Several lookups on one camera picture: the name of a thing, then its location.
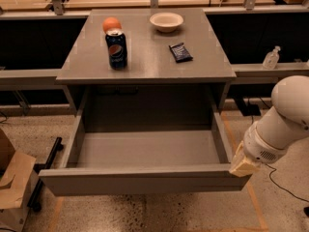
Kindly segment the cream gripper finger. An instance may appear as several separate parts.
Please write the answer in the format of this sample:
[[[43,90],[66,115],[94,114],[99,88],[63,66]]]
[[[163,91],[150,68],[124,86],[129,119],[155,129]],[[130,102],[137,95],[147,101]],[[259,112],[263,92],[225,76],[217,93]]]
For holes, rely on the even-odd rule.
[[[243,142],[240,142],[231,161],[229,172],[237,177],[244,177],[258,172],[261,164],[247,157],[244,153]]]

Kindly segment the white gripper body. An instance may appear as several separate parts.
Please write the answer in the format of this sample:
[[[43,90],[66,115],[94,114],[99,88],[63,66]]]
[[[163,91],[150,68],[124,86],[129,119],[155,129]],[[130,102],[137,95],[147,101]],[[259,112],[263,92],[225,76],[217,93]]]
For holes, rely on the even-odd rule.
[[[262,139],[257,131],[257,122],[244,134],[243,151],[248,158],[261,163],[275,163],[287,154],[286,150],[276,149]]]

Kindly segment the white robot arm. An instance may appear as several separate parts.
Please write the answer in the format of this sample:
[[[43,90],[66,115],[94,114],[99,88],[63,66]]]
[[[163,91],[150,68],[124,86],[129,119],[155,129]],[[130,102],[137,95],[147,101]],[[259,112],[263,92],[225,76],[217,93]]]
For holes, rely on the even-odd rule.
[[[272,107],[245,132],[229,172],[252,175],[262,164],[274,163],[296,141],[309,136],[309,77],[294,75],[280,80],[271,92]]]

